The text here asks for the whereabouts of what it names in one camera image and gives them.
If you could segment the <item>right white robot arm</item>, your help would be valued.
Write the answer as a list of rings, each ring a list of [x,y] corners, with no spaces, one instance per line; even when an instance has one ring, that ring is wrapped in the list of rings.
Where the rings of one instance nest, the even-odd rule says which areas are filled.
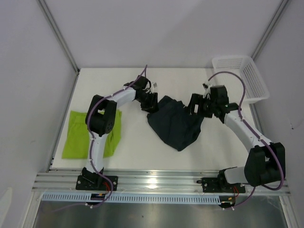
[[[187,112],[203,118],[215,116],[225,124],[243,143],[248,152],[245,166],[221,170],[217,187],[229,191],[234,184],[249,184],[252,187],[279,182],[279,190],[285,179],[285,148],[266,138],[251,126],[237,103],[229,101],[225,86],[211,86],[205,95],[192,94]]]

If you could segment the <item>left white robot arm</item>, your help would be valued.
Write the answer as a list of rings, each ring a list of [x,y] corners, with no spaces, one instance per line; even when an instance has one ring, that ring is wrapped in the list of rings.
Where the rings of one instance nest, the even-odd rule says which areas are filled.
[[[154,113],[158,110],[158,94],[151,91],[152,83],[144,76],[127,83],[123,88],[106,97],[95,95],[87,112],[85,123],[89,131],[89,152],[81,176],[93,190],[103,185],[103,156],[105,143],[115,123],[116,111],[122,105],[134,100],[143,111]]]

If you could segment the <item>dark green shorts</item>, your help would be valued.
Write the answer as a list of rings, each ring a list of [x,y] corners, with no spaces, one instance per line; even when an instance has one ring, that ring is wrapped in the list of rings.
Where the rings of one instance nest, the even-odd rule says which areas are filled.
[[[158,108],[147,114],[147,121],[165,144],[180,152],[197,140],[203,117],[188,114],[182,101],[167,95],[159,101]]]

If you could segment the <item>lime green shorts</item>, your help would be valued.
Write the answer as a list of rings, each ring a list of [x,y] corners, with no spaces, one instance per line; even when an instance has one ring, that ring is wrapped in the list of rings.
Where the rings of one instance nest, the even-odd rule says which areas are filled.
[[[63,159],[86,159],[89,150],[89,132],[85,124],[86,113],[71,111],[69,115],[67,138],[62,152]],[[116,111],[115,123],[109,133],[103,157],[113,156],[121,139],[122,112]]]

